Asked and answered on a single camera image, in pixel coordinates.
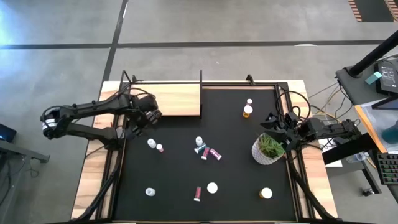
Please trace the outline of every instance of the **table leg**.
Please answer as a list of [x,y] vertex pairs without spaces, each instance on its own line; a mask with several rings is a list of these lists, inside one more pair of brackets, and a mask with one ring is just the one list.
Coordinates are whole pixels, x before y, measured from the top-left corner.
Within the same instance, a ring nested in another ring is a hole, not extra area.
[[374,180],[371,171],[369,170],[368,166],[366,165],[366,162],[365,161],[361,161],[361,162],[362,162],[362,166],[363,166],[362,173],[363,173],[363,175],[365,175],[366,180],[368,181],[369,185],[371,186],[373,193],[381,194],[380,187]]
[[363,151],[377,149],[376,144],[368,133],[361,135],[357,140],[351,140],[322,154],[325,165],[344,159]]

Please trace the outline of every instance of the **wooden table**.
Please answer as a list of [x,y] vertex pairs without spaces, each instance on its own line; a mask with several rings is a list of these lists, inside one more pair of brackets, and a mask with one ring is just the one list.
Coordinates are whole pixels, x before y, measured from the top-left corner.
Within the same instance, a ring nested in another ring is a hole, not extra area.
[[[211,81],[213,82],[243,82],[243,81]],[[256,82],[287,82],[289,86],[289,90],[297,91],[302,95],[307,97],[307,92],[305,90],[305,85],[303,80],[261,80]],[[165,88],[162,83],[176,83],[176,81],[170,82],[152,82],[154,84],[148,84],[151,82],[145,82],[147,84],[140,85],[135,84],[134,87],[143,88],[155,96],[157,96],[157,102],[159,104],[159,109],[163,112],[164,115],[176,116],[181,115],[181,111],[183,111],[184,115],[187,116],[197,116],[200,113],[200,98],[198,98],[198,92],[200,91],[199,82],[190,84],[167,84],[167,85],[175,85],[173,88]],[[114,92],[119,89],[120,82],[119,81],[107,81],[103,83],[103,87],[101,90],[101,94],[99,100],[105,100],[110,97]],[[302,114],[307,114],[309,109],[305,100],[296,94],[290,94],[290,99],[292,102],[292,106],[299,106],[301,108]],[[178,103],[179,108],[176,108],[175,103],[174,106],[169,106],[172,104],[171,102],[180,102]],[[287,104],[284,97],[282,97],[282,105],[284,112],[287,111]],[[96,128],[105,128],[107,126],[111,126],[113,122],[113,115],[104,114],[101,116],[96,116],[94,121],[94,127]],[[95,149],[101,147],[102,144],[99,141],[91,141],[88,145],[86,153],[90,153]],[[319,149],[314,147],[306,147],[303,151],[303,159],[305,164],[305,170],[307,173],[307,179],[309,186],[319,200],[319,202],[326,208],[326,210],[337,217],[337,211],[335,207],[335,203],[333,200],[333,195],[330,189],[328,176],[326,173],[325,164],[323,162],[322,153]],[[80,183],[77,189],[75,204],[72,210],[72,217],[76,218],[80,216],[87,206],[92,202],[95,195],[99,192],[101,187],[101,181],[103,178],[104,165],[106,160],[106,150],[101,149],[98,152],[92,154],[88,157],[83,165],[83,170],[81,172]],[[298,169],[297,160],[295,160],[296,168]],[[303,214],[305,217],[308,216],[308,211],[306,209],[306,199],[301,190],[299,190],[300,201],[302,204]],[[109,198],[110,198],[110,190],[104,199],[104,207],[103,207],[103,217],[106,217],[107,210],[109,207]]]

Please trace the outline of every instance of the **black table mat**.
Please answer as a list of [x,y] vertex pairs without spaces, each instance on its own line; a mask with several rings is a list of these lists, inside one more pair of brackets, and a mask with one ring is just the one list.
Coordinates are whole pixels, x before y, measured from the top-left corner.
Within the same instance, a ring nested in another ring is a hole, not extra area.
[[[242,117],[247,98],[253,99],[253,114]],[[275,110],[274,90],[203,90],[202,120],[162,118],[157,129],[127,143],[114,220],[125,221],[231,221],[295,220],[285,158],[272,165],[258,164],[251,148],[259,123]],[[218,151],[204,161],[193,150],[201,136]],[[151,149],[148,138],[162,144],[164,152]],[[209,182],[218,185],[210,194]],[[195,202],[196,187],[202,187]],[[152,187],[156,195],[148,197]],[[271,199],[260,199],[259,191],[269,187]]]

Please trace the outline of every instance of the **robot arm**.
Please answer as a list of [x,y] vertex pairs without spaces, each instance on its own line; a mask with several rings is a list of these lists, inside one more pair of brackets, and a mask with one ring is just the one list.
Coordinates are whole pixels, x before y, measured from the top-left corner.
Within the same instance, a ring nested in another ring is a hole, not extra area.
[[93,128],[82,124],[75,124],[74,119],[87,118],[101,114],[125,115],[127,129],[125,134],[130,139],[140,136],[142,130],[153,125],[162,116],[154,95],[148,92],[138,98],[134,95],[119,93],[104,101],[92,101],[81,105],[52,106],[40,117],[44,136],[48,139],[60,138],[65,135],[78,136],[89,140],[98,139],[105,149],[117,150],[121,145],[115,128]]

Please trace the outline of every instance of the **potted plant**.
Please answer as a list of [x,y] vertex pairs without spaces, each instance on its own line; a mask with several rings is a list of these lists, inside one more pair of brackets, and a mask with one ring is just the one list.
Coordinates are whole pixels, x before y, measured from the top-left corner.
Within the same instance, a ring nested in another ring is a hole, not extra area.
[[262,165],[269,165],[277,161],[285,154],[282,143],[266,133],[262,133],[253,144],[251,149],[253,158]]

